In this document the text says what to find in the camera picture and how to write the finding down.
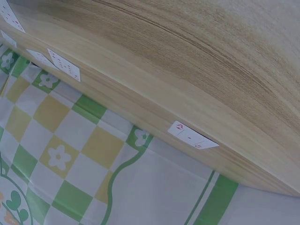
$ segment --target red marking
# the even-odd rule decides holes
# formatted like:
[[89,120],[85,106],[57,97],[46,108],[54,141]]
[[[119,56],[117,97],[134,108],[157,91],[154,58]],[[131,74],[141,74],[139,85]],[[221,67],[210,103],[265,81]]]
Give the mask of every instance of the red marking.
[[178,125],[176,125],[176,128],[177,128],[178,130],[182,130],[182,129],[183,129],[183,125],[182,125],[182,124],[178,124]]

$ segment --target wood grain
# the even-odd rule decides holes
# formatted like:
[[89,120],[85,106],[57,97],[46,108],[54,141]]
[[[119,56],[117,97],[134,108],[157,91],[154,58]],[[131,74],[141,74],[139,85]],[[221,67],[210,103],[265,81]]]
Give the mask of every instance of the wood grain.
[[[0,28],[21,54],[51,48],[82,82],[47,70],[167,143],[242,184],[300,195],[296,3],[10,2],[26,34],[2,19]],[[176,140],[175,120],[220,147]]]

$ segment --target white flower pattern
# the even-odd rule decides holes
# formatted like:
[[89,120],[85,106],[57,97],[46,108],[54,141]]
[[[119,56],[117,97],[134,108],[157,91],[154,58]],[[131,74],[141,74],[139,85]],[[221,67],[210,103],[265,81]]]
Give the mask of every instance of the white flower pattern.
[[10,52],[7,55],[3,55],[2,56],[2,63],[1,63],[1,67],[2,68],[6,68],[6,69],[10,69],[10,64],[12,64],[15,60],[13,59],[13,53]]
[[149,133],[147,133],[146,131],[143,131],[143,130],[136,130],[135,135],[137,137],[135,145],[137,147],[141,147],[146,143]]
[[58,81],[58,79],[51,74],[42,74],[40,79],[41,79],[41,82],[38,85],[40,87],[46,86],[47,88],[52,88],[53,84]]
[[65,146],[60,145],[57,149],[49,148],[50,155],[49,166],[57,166],[60,170],[66,169],[66,162],[71,161],[71,156],[65,153]]

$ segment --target white label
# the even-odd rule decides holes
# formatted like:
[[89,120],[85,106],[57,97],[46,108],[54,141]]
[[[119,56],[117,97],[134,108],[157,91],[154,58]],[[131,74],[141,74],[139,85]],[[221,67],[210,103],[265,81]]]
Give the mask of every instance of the white label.
[[196,149],[208,149],[219,146],[178,121],[173,123],[168,132]]
[[18,29],[19,31],[25,33],[25,30],[23,29],[22,25],[18,21],[17,17],[11,10],[6,0],[0,0],[0,14],[3,16],[4,20],[8,24],[12,25],[14,28]]
[[13,40],[10,36],[8,36],[6,33],[4,33],[3,31],[1,31],[3,38],[9,42],[13,47],[17,47],[17,43],[15,40]]
[[51,59],[55,66],[68,74],[69,76],[73,77],[77,81],[81,81],[80,79],[80,69],[75,66],[74,64],[70,63],[68,60],[65,58],[61,57],[60,55],[56,54],[54,51],[51,49],[48,49],[48,52],[51,56]]
[[53,63],[50,62],[42,53],[36,52],[34,50],[26,49],[37,61],[43,63],[44,65],[57,69]]

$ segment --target checkered tablecloth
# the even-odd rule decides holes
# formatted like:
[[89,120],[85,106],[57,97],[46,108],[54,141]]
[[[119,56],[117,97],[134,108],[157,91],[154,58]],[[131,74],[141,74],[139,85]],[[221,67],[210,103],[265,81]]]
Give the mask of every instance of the checkered tablecloth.
[[236,183],[4,45],[0,55],[0,225],[188,225],[216,183],[233,195]]

